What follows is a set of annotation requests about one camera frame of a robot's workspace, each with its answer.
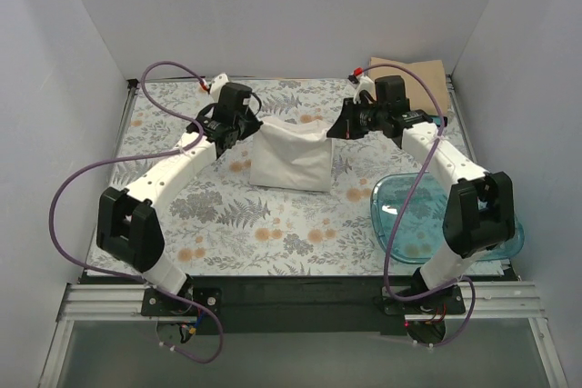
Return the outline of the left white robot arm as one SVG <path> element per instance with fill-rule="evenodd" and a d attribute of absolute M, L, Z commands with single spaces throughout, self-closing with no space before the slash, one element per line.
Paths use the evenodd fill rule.
<path fill-rule="evenodd" d="M 213 102 L 187 126 L 169 156 L 123 189 L 107 188 L 99 199 L 97 246 L 164 291 L 162 304 L 175 315 L 192 308 L 193 288 L 187 284 L 188 275 L 165 252 L 158 213 L 201 170 L 262 124 L 250 108 L 250 101 L 257 99 L 250 87 L 216 78 L 210 94 Z"/>

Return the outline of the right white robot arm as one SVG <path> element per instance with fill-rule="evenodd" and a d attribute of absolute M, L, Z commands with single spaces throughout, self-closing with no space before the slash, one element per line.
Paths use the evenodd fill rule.
<path fill-rule="evenodd" d="M 475 164 L 444 136 L 445 117 L 414 110 L 399 75 L 370 79 L 360 70 L 349 76 L 353 97 L 344 100 L 327 137 L 359 140 L 380 132 L 421 164 L 447 194 L 444 241 L 414 275 L 405 292 L 386 292 L 394 301 L 432 313 L 445 301 L 443 290 L 467 280 L 466 272 L 482 255 L 515 235 L 513 183 L 504 172 Z"/>

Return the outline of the white printed t shirt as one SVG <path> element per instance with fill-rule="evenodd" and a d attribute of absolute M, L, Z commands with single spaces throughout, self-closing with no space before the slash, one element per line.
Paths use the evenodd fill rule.
<path fill-rule="evenodd" d="M 251 185 L 328 193 L 332 187 L 330 124 L 291 124 L 268 116 L 252 135 Z"/>

